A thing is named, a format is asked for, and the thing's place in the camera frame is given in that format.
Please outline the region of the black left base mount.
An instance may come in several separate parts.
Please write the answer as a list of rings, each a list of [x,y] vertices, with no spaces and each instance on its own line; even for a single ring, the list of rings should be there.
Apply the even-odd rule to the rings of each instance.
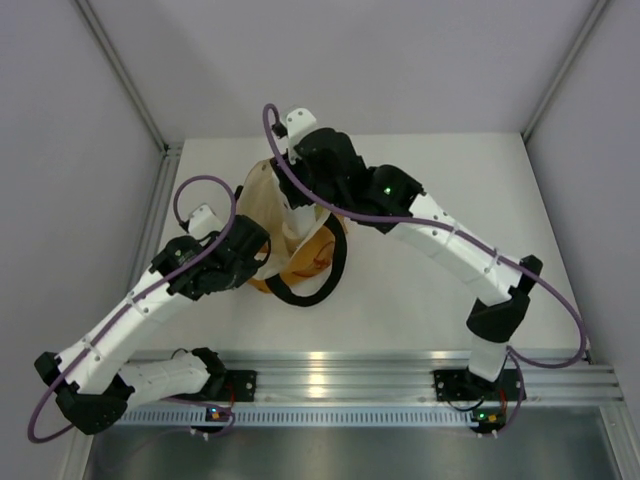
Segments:
[[[255,400],[258,373],[255,370],[228,370],[218,399],[229,403],[252,403]]]

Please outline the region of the aluminium frame post left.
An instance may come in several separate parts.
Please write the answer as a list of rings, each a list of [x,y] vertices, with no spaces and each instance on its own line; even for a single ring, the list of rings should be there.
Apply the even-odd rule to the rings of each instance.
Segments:
[[[96,43],[101,55],[107,62],[117,83],[153,144],[163,155],[169,155],[171,152],[181,152],[183,148],[182,142],[170,142],[162,134],[147,102],[144,100],[140,89],[121,58],[92,2],[87,0],[72,0],[71,5],[77,11],[90,37]]]

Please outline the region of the aluminium frame post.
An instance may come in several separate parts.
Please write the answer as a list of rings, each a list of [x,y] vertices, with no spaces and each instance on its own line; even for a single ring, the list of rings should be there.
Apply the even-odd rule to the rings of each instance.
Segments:
[[[541,91],[535,108],[532,110],[532,113],[529,115],[526,124],[520,132],[524,145],[527,145],[536,133],[540,123],[544,120],[572,70],[577,65],[581,55],[587,49],[591,38],[594,36],[606,13],[613,4],[614,2],[611,0],[597,0],[590,3],[584,19],[570,37],[569,43],[562,52],[559,64],[551,71],[549,81]]]
[[[147,102],[144,100],[140,89],[121,58],[92,2],[87,0],[72,0],[71,5],[77,11],[90,37],[96,43],[101,55],[107,62],[117,83],[153,144],[163,155],[169,155],[171,152],[181,152],[183,148],[182,142],[170,142],[162,134]]]

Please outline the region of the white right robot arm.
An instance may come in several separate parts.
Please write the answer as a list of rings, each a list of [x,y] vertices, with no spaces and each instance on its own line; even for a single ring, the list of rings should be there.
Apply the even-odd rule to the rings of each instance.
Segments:
[[[359,214],[360,224],[416,248],[448,270],[476,297],[466,321],[472,334],[467,389],[478,397],[499,389],[507,344],[528,310],[533,281],[465,241],[463,227],[405,171],[367,166],[345,133],[327,127],[295,133],[282,125],[272,131],[287,142],[283,159],[271,164],[290,228],[310,228],[316,204],[299,190],[304,185],[335,213]]]

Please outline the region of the aluminium frame post right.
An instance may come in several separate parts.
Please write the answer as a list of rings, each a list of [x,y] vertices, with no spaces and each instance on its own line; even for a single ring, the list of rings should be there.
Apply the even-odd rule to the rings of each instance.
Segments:
[[[569,43],[562,52],[559,64],[551,71],[549,81],[541,91],[535,108],[532,110],[532,113],[529,115],[526,124],[520,132],[524,145],[527,145],[536,133],[540,123],[544,120],[572,70],[577,65],[581,55],[587,49],[591,38],[594,36],[606,13],[613,4],[614,2],[611,0],[597,0],[590,3],[584,19],[570,37]]]

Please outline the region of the tan canvas bag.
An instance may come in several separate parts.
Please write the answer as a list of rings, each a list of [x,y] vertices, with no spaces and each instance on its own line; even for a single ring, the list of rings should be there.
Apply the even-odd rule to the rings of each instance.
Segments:
[[[268,160],[254,165],[236,190],[237,212],[270,235],[269,258],[249,285],[302,308],[326,300],[342,279],[348,253],[344,219],[314,205],[292,210]]]

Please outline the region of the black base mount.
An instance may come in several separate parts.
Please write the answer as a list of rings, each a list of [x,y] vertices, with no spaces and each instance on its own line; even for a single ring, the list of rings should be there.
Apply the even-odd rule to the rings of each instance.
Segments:
[[[439,369],[433,371],[436,398],[439,402],[499,402],[500,392],[508,402],[519,398],[522,381],[515,369],[505,369],[495,381],[485,380],[468,369]]]
[[[218,399],[229,403],[252,403],[255,400],[258,373],[255,370],[228,370]]]

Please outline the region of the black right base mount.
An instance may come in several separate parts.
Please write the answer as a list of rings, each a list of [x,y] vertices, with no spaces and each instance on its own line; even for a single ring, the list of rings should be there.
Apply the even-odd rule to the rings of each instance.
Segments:
[[[522,381],[515,369],[505,369],[495,381],[485,380],[468,369],[439,369],[433,371],[436,398],[439,402],[499,402],[500,392],[508,402],[519,398]]]

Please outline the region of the aluminium front rail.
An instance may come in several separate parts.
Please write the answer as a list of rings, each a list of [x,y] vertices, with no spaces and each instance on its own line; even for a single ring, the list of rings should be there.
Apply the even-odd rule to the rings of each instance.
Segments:
[[[257,372],[256,402],[281,405],[436,403],[435,370],[463,368],[465,351],[222,352],[229,369]],[[527,403],[583,406],[620,403],[614,369],[580,362],[566,369],[521,365]]]

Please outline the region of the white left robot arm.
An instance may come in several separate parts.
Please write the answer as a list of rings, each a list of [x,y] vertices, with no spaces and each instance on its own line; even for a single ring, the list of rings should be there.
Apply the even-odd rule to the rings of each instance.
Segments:
[[[41,354],[36,371],[72,427],[95,435],[147,403],[219,397],[227,370],[207,347],[155,363],[133,364],[130,358],[156,329],[202,297],[246,283],[270,244],[269,233],[245,215],[220,231],[176,237],[89,333],[59,353]]]

